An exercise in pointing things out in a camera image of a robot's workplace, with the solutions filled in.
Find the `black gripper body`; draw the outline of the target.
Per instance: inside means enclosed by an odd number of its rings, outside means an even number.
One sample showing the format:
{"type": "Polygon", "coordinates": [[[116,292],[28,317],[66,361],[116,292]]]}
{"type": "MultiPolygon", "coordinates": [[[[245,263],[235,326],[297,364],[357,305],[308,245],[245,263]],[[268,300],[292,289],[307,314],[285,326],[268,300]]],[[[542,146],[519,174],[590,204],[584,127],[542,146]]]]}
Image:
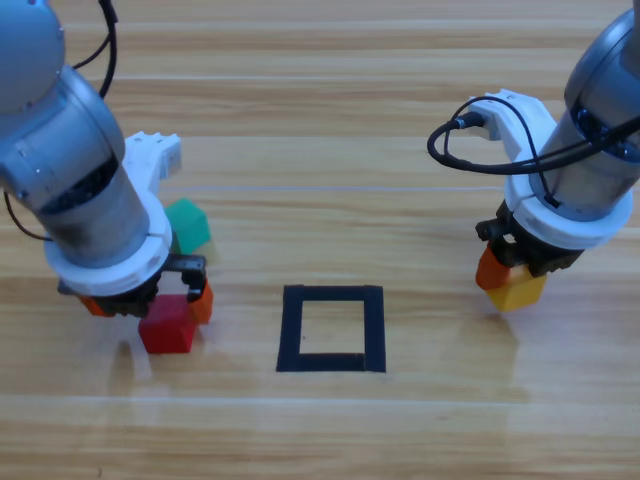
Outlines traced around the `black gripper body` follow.
{"type": "Polygon", "coordinates": [[[583,250],[560,248],[538,239],[516,220],[505,202],[493,219],[477,223],[475,230],[499,264],[525,266],[534,278],[567,269],[583,254],[583,250]]]}
{"type": "Polygon", "coordinates": [[[115,315],[132,315],[136,318],[143,318],[149,312],[152,302],[158,294],[158,283],[165,272],[181,274],[182,283],[188,286],[186,300],[198,297],[205,282],[207,281],[207,259],[201,255],[187,255],[170,253],[167,260],[160,267],[159,271],[153,274],[141,286],[131,288],[124,293],[111,296],[95,296],[81,294],[70,288],[63,280],[58,281],[57,290],[61,295],[87,296],[95,299],[98,304],[108,313],[115,315]]]}

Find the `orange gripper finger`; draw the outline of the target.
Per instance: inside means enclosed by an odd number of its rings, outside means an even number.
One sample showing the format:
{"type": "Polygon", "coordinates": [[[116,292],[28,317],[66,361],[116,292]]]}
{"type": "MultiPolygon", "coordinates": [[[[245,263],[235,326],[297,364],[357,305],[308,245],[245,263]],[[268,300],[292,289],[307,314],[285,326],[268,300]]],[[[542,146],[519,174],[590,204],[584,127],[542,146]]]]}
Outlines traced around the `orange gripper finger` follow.
{"type": "Polygon", "coordinates": [[[113,313],[106,312],[92,297],[79,296],[78,299],[92,316],[104,318],[112,318],[114,316],[113,313]]]}
{"type": "Polygon", "coordinates": [[[511,271],[512,268],[503,265],[487,246],[479,259],[475,281],[484,291],[498,289],[509,282],[511,271]]]}
{"type": "Polygon", "coordinates": [[[198,297],[188,300],[192,320],[197,325],[208,325],[213,313],[214,294],[206,281],[198,297]]]}

